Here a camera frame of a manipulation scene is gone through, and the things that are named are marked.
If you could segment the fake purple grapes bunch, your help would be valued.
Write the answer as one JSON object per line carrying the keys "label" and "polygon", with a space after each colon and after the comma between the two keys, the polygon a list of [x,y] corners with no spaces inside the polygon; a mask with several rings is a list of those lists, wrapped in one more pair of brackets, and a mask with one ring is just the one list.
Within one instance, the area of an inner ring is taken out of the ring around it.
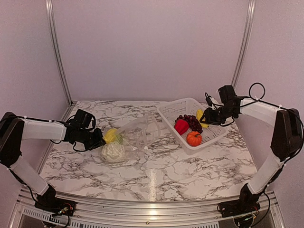
{"label": "fake purple grapes bunch", "polygon": [[180,115],[175,120],[175,122],[178,119],[183,119],[183,120],[185,120],[185,121],[188,122],[188,124],[189,124],[189,129],[188,130],[192,130],[192,131],[199,132],[199,133],[203,132],[203,129],[202,129],[200,123],[198,122],[198,120],[197,120],[197,118],[195,116],[193,116],[193,115],[187,115],[187,114]]}

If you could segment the fake orange tomato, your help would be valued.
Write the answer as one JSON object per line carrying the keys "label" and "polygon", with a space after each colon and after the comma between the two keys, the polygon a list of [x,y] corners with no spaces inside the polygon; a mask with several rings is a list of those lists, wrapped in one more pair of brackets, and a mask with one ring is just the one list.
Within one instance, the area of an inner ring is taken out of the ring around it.
{"label": "fake orange tomato", "polygon": [[192,131],[187,134],[186,141],[192,147],[199,146],[202,142],[202,135],[199,132]]}

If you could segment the fake red pepper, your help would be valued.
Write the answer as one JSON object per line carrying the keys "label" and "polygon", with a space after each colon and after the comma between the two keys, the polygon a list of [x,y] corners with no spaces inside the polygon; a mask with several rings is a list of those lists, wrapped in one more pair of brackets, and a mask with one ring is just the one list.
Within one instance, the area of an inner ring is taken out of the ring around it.
{"label": "fake red pepper", "polygon": [[183,135],[189,129],[189,124],[183,119],[178,119],[174,125],[174,129],[179,135]]}

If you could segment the fake white cauliflower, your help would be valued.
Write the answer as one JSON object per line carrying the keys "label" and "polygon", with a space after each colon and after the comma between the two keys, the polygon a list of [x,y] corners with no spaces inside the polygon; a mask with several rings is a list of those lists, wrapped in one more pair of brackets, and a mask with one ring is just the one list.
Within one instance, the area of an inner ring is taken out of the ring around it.
{"label": "fake white cauliflower", "polygon": [[118,142],[111,142],[102,147],[100,156],[106,162],[119,163],[126,158],[124,146]]}

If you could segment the clear zip top bag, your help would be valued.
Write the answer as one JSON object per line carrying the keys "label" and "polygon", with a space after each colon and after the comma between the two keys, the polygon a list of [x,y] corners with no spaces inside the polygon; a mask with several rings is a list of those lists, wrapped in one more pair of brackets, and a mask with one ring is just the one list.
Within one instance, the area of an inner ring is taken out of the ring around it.
{"label": "clear zip top bag", "polygon": [[116,133],[117,139],[115,142],[124,146],[125,160],[127,160],[139,152],[148,150],[149,146],[159,139],[161,129],[154,115],[147,114],[118,128]]}

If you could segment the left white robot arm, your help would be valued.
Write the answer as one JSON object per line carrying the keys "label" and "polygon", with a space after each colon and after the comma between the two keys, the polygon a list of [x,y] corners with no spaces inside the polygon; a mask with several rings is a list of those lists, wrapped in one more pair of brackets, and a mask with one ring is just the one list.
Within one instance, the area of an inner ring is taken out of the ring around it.
{"label": "left white robot arm", "polygon": [[59,213],[72,213],[75,202],[56,196],[56,190],[47,183],[29,162],[38,155],[40,145],[69,143],[75,152],[86,152],[106,144],[102,131],[96,127],[96,118],[84,111],[66,121],[42,120],[17,116],[7,112],[0,121],[0,163],[31,193],[35,207]]}

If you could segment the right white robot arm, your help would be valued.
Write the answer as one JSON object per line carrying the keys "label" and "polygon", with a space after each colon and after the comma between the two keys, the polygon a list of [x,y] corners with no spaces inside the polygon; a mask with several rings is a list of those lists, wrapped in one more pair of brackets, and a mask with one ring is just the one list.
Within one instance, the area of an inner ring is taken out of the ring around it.
{"label": "right white robot arm", "polygon": [[285,164],[294,158],[304,144],[304,125],[296,109],[288,109],[250,96],[224,95],[221,103],[206,95],[209,107],[201,121],[206,124],[226,126],[231,118],[242,115],[257,119],[272,128],[269,136],[268,155],[257,173],[246,183],[237,200],[219,203],[218,210],[223,217],[249,213],[259,209],[259,198],[281,174]]}

